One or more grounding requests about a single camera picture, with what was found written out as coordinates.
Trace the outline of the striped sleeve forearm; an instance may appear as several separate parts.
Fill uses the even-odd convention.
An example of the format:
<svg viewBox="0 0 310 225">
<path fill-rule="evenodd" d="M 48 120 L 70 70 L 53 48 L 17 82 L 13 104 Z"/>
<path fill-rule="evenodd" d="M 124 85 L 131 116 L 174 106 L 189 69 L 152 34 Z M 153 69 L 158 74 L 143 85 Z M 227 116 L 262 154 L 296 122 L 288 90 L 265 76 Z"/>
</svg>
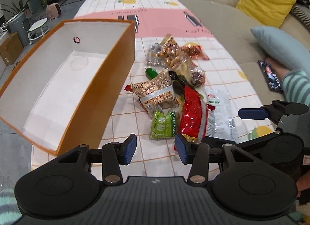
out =
<svg viewBox="0 0 310 225">
<path fill-rule="evenodd" d="M 282 88 L 288 102 L 310 105 L 310 83 L 304 71 L 289 71 L 283 78 Z"/>
</svg>

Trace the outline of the person right hand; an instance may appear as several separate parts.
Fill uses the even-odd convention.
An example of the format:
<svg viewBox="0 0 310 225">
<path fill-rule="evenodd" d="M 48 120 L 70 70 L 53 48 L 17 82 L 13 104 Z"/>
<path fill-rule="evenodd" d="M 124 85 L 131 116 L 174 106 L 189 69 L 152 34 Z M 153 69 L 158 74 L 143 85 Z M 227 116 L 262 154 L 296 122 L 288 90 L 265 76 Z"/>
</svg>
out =
<svg viewBox="0 0 310 225">
<path fill-rule="evenodd" d="M 266 58 L 265 62 L 268 63 L 271 68 L 275 71 L 277 77 L 282 81 L 283 78 L 287 75 L 287 73 L 290 72 L 289 69 L 287 69 L 285 66 L 283 66 L 281 63 L 277 62 L 273 58 Z"/>
</svg>

